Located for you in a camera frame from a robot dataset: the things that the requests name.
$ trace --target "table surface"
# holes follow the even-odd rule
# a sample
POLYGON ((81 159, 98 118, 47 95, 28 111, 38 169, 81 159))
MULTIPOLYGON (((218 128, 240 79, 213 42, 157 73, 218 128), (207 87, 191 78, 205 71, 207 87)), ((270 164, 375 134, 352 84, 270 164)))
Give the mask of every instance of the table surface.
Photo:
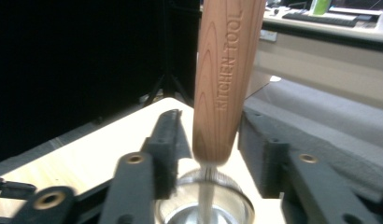
MULTIPOLYGON (((139 151, 145 138, 151 135, 157 118, 171 109, 182 110, 181 122, 191 144, 192 108, 175 99, 166 98, 2 177, 8 181, 33 184, 37 190, 69 186, 76 194, 83 193, 110 179, 117 160, 125 154, 139 151)), ((195 160, 182 159, 178 163, 178 174, 183 175, 198 167, 195 160)), ((252 201, 255 209, 254 223, 285 223, 280 200, 264 200, 256 190, 248 168, 236 149, 236 141, 230 159, 219 170, 234 179, 252 201)), ((0 199, 0 217, 14 216, 23 203, 19 200, 0 199)))

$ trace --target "black backdrop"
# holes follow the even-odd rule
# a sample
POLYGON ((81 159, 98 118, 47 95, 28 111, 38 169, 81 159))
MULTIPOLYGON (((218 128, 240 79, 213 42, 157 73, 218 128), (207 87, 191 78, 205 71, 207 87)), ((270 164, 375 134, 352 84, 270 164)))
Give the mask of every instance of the black backdrop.
MULTIPOLYGON (((162 74, 154 1, 0 1, 0 161, 153 88, 162 74)), ((175 13, 171 23, 175 75, 193 96, 198 19, 175 13)))

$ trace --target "stainless steel bowl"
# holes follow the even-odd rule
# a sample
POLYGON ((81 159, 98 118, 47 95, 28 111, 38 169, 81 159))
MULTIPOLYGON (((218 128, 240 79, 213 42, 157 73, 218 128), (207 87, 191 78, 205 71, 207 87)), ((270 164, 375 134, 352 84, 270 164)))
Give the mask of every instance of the stainless steel bowl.
POLYGON ((165 224, 247 224, 252 223, 254 210, 230 177, 196 170, 178 180, 170 199, 156 203, 156 217, 165 224))

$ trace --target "desk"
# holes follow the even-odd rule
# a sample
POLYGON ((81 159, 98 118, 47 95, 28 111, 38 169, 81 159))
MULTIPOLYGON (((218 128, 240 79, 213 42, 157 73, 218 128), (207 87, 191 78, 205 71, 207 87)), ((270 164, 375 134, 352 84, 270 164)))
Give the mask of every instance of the desk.
POLYGON ((265 77, 283 77, 383 109, 383 34, 285 20, 284 13, 264 14, 262 28, 276 32, 277 41, 260 41, 249 86, 265 77))
MULTIPOLYGON (((38 190, 66 185, 76 194, 83 193, 110 179, 117 160, 124 154, 138 151, 145 138, 150 136, 157 118, 170 109, 182 110, 181 122, 191 143, 192 108, 166 98, 2 177, 34 184, 38 190)), ((192 159, 182 159, 178 166, 179 175, 183 175, 197 168, 198 164, 192 159)), ((263 200, 259 196, 236 144, 229 161, 219 170, 233 178, 252 201, 256 214, 254 223, 284 223, 279 200, 263 200)), ((0 217, 12 217, 21 205, 22 201, 0 199, 0 217)))
POLYGON ((336 26, 336 25, 328 25, 316 22, 308 22, 308 21, 294 21, 282 19, 282 16, 297 10, 279 10, 278 14, 274 16, 274 14, 270 11, 266 11, 264 13, 264 21, 263 21, 263 29, 264 26, 267 27, 288 27, 289 29, 294 30, 302 30, 305 32, 313 32, 316 35, 330 35, 332 38, 342 38, 344 40, 348 39, 348 42, 370 42, 371 44, 383 45, 383 34, 375 32, 374 28, 364 28, 362 25, 357 24, 355 27, 344 27, 344 26, 336 26))

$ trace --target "wood grain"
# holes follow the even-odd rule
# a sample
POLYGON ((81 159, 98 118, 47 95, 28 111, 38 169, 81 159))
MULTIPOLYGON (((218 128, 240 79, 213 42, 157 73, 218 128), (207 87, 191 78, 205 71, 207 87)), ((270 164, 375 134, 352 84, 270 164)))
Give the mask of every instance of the wood grain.
POLYGON ((199 34, 192 151, 223 164, 241 118, 265 0, 205 0, 199 34))

